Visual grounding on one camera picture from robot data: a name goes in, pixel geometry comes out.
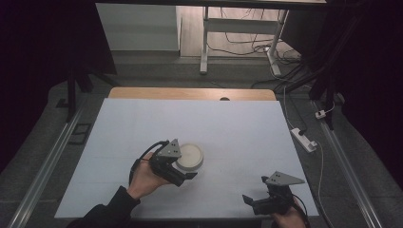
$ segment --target white cable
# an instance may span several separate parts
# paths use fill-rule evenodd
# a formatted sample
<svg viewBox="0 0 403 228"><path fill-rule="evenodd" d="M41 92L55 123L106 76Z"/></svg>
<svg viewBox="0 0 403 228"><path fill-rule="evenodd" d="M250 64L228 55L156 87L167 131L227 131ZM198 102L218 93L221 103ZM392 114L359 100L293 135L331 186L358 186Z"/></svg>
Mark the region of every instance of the white cable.
<svg viewBox="0 0 403 228"><path fill-rule="evenodd" d="M294 129L293 125L291 124L290 120L288 120L288 113L287 113L287 104L285 104L285 87L284 87L284 111L285 111L285 119L287 120L288 124Z"/></svg>
<svg viewBox="0 0 403 228"><path fill-rule="evenodd" d="M332 111L334 108L335 108L335 102L333 102L333 107L330 110L325 111L325 113Z"/></svg>
<svg viewBox="0 0 403 228"><path fill-rule="evenodd" d="M323 148L322 148L322 144L320 144L320 142L318 142L318 141L317 141L317 144L319 144L319 146L320 146L320 152L322 153L322 165L321 165L321 168L320 168L320 178L319 178L319 187L318 187L318 189L317 189L317 198L318 198L318 200L319 200L320 207L321 207L322 210L323 210L324 216L325 216L326 219L329 221L330 226L331 226L332 228L334 228L335 226L334 226L334 225L332 224L332 222L329 220L329 217L328 217L327 214L326 214L325 208L323 207L322 200L321 200L321 198L320 198L320 185L322 184L323 166L324 166L324 165L323 165Z"/></svg>

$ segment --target gray floor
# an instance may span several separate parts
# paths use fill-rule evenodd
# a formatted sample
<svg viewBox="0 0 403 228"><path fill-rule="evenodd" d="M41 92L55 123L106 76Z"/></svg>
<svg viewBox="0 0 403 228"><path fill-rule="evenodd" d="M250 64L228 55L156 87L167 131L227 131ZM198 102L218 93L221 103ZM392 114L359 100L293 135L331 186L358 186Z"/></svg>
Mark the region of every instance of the gray floor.
<svg viewBox="0 0 403 228"><path fill-rule="evenodd" d="M255 81L270 78L265 59L210 59L209 72L203 76L199 74L199 59L115 53L115 63L118 76L112 76L112 78L122 86L248 88ZM283 72L287 72L292 67L280 66ZM95 77L92 77L92 82L95 87L91 93L78 94L80 99L87 97L79 124L94 124L103 98L111 89L110 85ZM259 85L257 89L273 88L277 83ZM323 135L320 122L314 117L315 110L307 97L308 89L303 87L293 92L291 96L287 96L286 107L292 125L303 128L303 121L306 122L308 126L306 135L320 142L323 147L324 170L320 193L323 207L335 227L367 227L334 153ZM9 224L45 156L62 131L67 111L65 108L55 106L66 96L66 83L57 85L50 91L48 106L41 119L32 129L8 168L1 174L0 227L6 227ZM282 95L277 95L277 98L285 107ZM337 102L334 110L335 133L340 138L384 227L402 227L402 191L371 147L345 120L340 107L341 102ZM70 138L71 142L80 140L80 136ZM297 142L295 146L313 195L317 197L321 168L320 150L307 154ZM83 145L72 143L67 145L26 227L65 227L68 224L68 221L53 217L83 149ZM310 218L310 221L312 227L327 227L321 217Z"/></svg>

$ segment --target cable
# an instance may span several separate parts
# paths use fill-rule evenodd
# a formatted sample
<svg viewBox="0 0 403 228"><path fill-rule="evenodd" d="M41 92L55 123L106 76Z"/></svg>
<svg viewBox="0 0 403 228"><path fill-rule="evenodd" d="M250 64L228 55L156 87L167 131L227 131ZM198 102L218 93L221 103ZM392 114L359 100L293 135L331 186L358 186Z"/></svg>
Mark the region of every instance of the cable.
<svg viewBox="0 0 403 228"><path fill-rule="evenodd" d="M304 126L305 126L305 129L303 129L303 132L307 132L307 131L308 131L308 125L306 124L306 122L305 122L305 121L303 120L303 118L301 117L301 114L299 113L298 108L297 108L296 104L294 103L294 100L293 100L293 98L291 97L291 95L290 95L289 97L290 97L290 101L291 101L291 103L293 104L293 106L294 106L294 108L295 108L295 110L296 110L296 112L297 112L299 118L302 120L302 122L303 122L303 124L304 124Z"/></svg>
<svg viewBox="0 0 403 228"><path fill-rule="evenodd" d="M277 93L278 93L278 89L279 89L281 86L285 85L286 83L295 83L296 81L292 81L291 79L293 79L295 76L297 76L297 74L298 74L302 69L305 68L305 65L301 64L301 66L302 66L302 67L298 67L298 66L297 66L297 67L296 67L296 68L297 68L297 71L293 72L293 74L291 74L291 76L288 77L288 79L282 79L283 82L280 83L280 84L278 84L278 85L273 89L273 91L277 94ZM302 74L299 78L304 78L304 77L306 77L306 75L308 75L308 74L310 74L310 72L305 72L305 73Z"/></svg>
<svg viewBox="0 0 403 228"><path fill-rule="evenodd" d="M281 12L281 9L278 10L278 20L279 20L279 13Z"/></svg>
<svg viewBox="0 0 403 228"><path fill-rule="evenodd" d="M334 108L335 108L335 102L333 102L333 107L331 109L325 111L325 113L331 112Z"/></svg>
<svg viewBox="0 0 403 228"><path fill-rule="evenodd" d="M218 83L216 83L216 82L210 82L212 85L215 85L215 86L218 86L218 87L221 87L221 88L226 88L225 86L222 86L222 85L220 85L220 84L218 84Z"/></svg>
<svg viewBox="0 0 403 228"><path fill-rule="evenodd" d="M207 46L208 46L208 48L210 48L210 49L212 49L212 50L221 51L221 52L225 52L225 53L229 53L229 54L234 54L234 55L249 55L249 54L254 54L254 53L255 53L255 51L246 52L246 53L235 53L235 52L231 52L231 51L224 50L224 49L215 49L215 48L210 47L210 46L208 45L208 43L207 43Z"/></svg>
<svg viewBox="0 0 403 228"><path fill-rule="evenodd" d="M256 85L259 85L259 84L272 83L272 82L275 82L275 81L276 81L276 79L268 79L268 80L264 80L264 81L257 81L255 83L251 84L250 88L254 88Z"/></svg>
<svg viewBox="0 0 403 228"><path fill-rule="evenodd" d="M278 50L276 50L277 60L278 60L279 62L281 62L282 64L284 64L284 65L291 65L291 64L298 64L298 63L300 63L300 59L299 59L299 58L285 58L285 57L284 57L284 56L285 56L285 53L290 52L290 51L292 51L292 50L294 50L294 49L290 49L290 50L287 50L287 51L285 51L284 53L282 53L282 57L280 57L280 56L278 55Z"/></svg>
<svg viewBox="0 0 403 228"><path fill-rule="evenodd" d="M133 165L130 168L130 173L128 176L128 184L131 183L131 180L133 179L133 174L136 171L137 167L140 164L140 161L144 159L144 156L147 155L154 147L158 146L158 145L162 145L165 146L169 144L169 141L159 141L159 142L155 142L153 145L151 145L147 150L144 151L144 153L140 156L140 158L138 158L136 161L134 161ZM161 150L162 147L160 147L159 149L156 150L155 153L158 153L159 150Z"/></svg>
<svg viewBox="0 0 403 228"><path fill-rule="evenodd" d="M283 99L284 99L285 118L287 119L288 124L294 129L293 125L291 124L290 120L288 119L287 104L285 103L285 87L284 87L284 97L283 97Z"/></svg>
<svg viewBox="0 0 403 228"><path fill-rule="evenodd" d="M298 206L293 200L290 201L290 200L286 199L286 198L285 198L284 196L282 196L281 194L277 194L277 193L275 193L275 192L271 192L271 193L274 194L274 195L276 195L276 196L278 196L278 197L280 197L280 198L282 198L283 200L285 200L286 202L288 202L288 204L290 204L290 206L294 207L294 209L296 209L297 212L299 213L299 215L302 217L302 220L303 220L303 223L305 224L305 227L306 227L306 228L311 228L311 224L309 223L309 220L308 220L308 214L304 213L304 212L302 211L302 209L301 209L300 206ZM298 199L302 202L302 204L303 204L304 207L305 207L305 203L303 203L303 201L302 201L300 198L298 198Z"/></svg>
<svg viewBox="0 0 403 228"><path fill-rule="evenodd" d="M270 67L270 69L271 69L271 71L272 71L272 75L273 75L273 77L275 78L275 79L277 79L277 80L281 80L281 81L283 81L283 82L289 82L289 83L294 83L295 81L291 81L291 80L288 80L288 79L284 79L284 78L278 78L278 77L276 77L276 75L275 75L275 73L273 72L273 69Z"/></svg>
<svg viewBox="0 0 403 228"><path fill-rule="evenodd" d="M278 93L278 88L279 88L280 86L282 86L282 85L284 85L285 83L288 83L288 82L293 83L294 81L291 81L290 79L292 79L293 77L295 77L303 68L304 68L304 65L303 65L303 64L297 65L297 66L294 67L289 73L287 73L286 75L284 75L284 76L282 77L282 79L280 79L280 78L274 76L274 73L272 72L273 77L275 77L275 78L277 78L277 79L283 81L282 83L278 84L278 85L273 89L273 91L274 91L275 93Z"/></svg>
<svg viewBox="0 0 403 228"><path fill-rule="evenodd" d="M243 18L249 16L249 14L250 14L251 11L252 11L252 9L248 9L248 10L246 11L247 14L246 14L245 16L243 16L242 18L240 18L240 20L242 20ZM225 15L225 18L228 18L228 16L226 15L225 11L223 10L223 8L221 8L221 18L223 18L224 15ZM256 43L256 42L268 42L268 41L273 41L273 39L268 39L268 40L256 40L256 37L255 37L255 40L254 40L254 41L231 41L231 40L228 38L228 33L227 33L227 32L225 32L225 38L227 39L227 41L228 41L229 43L232 43L232 44L250 44L250 43Z"/></svg>
<svg viewBox="0 0 403 228"><path fill-rule="evenodd" d="M263 14L264 14L264 9L263 9L263 11L261 12L260 21L261 21L261 19L263 19ZM253 47L253 45L255 44L255 41L256 41L256 38L257 38L257 37L258 37L258 34L255 35L255 39L253 39L253 42L252 42L252 49L253 49L253 50L255 50L255 48Z"/></svg>
<svg viewBox="0 0 403 228"><path fill-rule="evenodd" d="M302 203L303 209L305 210L305 215L308 217L308 210L306 210L305 203L304 203L304 202L302 201L302 199L299 198L297 195L294 195L294 194L293 194L293 196L294 196L295 198L297 198L297 199Z"/></svg>
<svg viewBox="0 0 403 228"><path fill-rule="evenodd" d="M327 214L326 214L326 211L325 211L325 208L323 207L323 204L322 204L322 200L321 200L321 198L320 198L320 187L321 187L321 184L322 184L322 177L323 177L323 148L322 148L322 144L320 144L320 142L318 142L317 141L317 144L319 144L319 146L320 146L320 152L322 153L322 165L321 165L321 168L320 168L320 178L319 178L319 187L318 187L318 189L317 189L317 198L318 198L318 200L319 200L319 204L320 204L320 207L322 208L322 211L323 211L323 216L325 217L325 219L329 222L329 224L330 224L330 226L332 227L332 228L334 228L335 226L332 224L332 222L329 220L329 217L327 216Z"/></svg>

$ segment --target wooden table edge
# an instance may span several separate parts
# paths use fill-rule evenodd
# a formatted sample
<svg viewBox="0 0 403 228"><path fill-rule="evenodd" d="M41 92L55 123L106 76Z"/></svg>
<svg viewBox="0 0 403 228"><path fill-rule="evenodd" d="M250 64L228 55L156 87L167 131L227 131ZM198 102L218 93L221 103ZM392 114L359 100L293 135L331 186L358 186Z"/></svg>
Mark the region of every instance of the wooden table edge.
<svg viewBox="0 0 403 228"><path fill-rule="evenodd" d="M270 89L239 88L180 88L180 87L114 87L108 98L118 99L165 99L165 100L211 100L218 101L276 101Z"/></svg>

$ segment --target hand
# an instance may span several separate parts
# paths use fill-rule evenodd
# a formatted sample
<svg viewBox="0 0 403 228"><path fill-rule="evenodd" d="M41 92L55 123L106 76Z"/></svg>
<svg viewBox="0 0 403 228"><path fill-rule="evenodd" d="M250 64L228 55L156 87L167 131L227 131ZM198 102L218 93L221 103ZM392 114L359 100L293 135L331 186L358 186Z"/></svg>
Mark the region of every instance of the hand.
<svg viewBox="0 0 403 228"><path fill-rule="evenodd" d="M272 214L272 217L279 228L305 228L301 215L294 207L291 207L284 215L275 213Z"/></svg>
<svg viewBox="0 0 403 228"><path fill-rule="evenodd" d="M127 193L133 199L138 200L141 197L151 194L158 187L169 184L167 180L158 177L152 172L151 166L148 163L152 154L152 152L148 153L144 156L143 160L140 161L139 166L133 174L130 186L127 188Z"/></svg>

